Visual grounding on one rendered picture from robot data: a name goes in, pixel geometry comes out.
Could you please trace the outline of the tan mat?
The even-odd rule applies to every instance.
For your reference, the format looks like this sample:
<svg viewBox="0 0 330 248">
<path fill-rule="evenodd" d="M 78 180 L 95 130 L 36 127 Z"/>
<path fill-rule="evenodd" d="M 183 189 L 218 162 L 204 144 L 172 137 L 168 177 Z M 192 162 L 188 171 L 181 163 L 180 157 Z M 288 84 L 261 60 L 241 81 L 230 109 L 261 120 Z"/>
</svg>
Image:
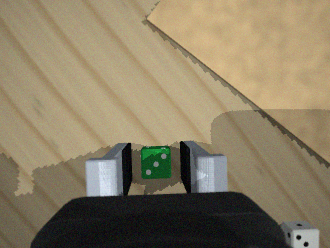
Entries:
<svg viewBox="0 0 330 248">
<path fill-rule="evenodd" d="M 330 0 L 161 0 L 147 21 L 330 165 Z"/>
</svg>

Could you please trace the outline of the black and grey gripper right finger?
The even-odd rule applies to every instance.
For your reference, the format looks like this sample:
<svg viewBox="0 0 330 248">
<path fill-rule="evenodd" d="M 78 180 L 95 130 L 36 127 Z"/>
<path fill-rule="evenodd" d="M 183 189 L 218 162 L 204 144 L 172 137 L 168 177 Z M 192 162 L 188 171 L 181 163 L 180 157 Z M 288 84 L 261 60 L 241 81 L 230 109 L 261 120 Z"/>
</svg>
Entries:
<svg viewBox="0 0 330 248">
<path fill-rule="evenodd" d="M 194 141 L 180 141 L 180 167 L 187 193 L 227 191 L 225 155 L 210 154 Z"/>
</svg>

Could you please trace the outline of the green die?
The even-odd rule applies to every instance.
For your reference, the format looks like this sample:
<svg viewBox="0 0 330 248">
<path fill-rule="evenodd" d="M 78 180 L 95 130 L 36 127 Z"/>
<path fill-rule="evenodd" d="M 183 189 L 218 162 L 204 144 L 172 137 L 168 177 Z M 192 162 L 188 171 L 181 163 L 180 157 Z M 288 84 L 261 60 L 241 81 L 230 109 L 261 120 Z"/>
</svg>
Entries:
<svg viewBox="0 0 330 248">
<path fill-rule="evenodd" d="M 171 177 L 171 150 L 168 146 L 144 146 L 141 149 L 143 179 Z"/>
</svg>

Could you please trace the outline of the white die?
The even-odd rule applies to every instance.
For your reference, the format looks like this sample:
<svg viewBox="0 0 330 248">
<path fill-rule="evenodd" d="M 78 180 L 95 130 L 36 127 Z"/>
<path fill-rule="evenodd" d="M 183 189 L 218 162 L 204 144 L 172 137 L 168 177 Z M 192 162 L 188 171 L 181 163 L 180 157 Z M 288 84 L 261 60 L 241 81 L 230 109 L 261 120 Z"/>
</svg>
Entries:
<svg viewBox="0 0 330 248">
<path fill-rule="evenodd" d="M 293 248 L 319 248 L 319 230 L 307 221 L 285 221 L 281 228 Z"/>
</svg>

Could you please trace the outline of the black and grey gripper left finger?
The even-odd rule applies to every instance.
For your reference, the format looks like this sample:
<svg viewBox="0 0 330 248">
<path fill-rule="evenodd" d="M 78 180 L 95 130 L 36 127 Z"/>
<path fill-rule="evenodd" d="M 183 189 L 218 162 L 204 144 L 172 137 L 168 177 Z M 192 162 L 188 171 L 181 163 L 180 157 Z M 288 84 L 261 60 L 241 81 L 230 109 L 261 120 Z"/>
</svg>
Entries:
<svg viewBox="0 0 330 248">
<path fill-rule="evenodd" d="M 128 195 L 132 182 L 131 143 L 118 143 L 102 158 L 88 159 L 85 171 L 87 197 Z"/>
</svg>

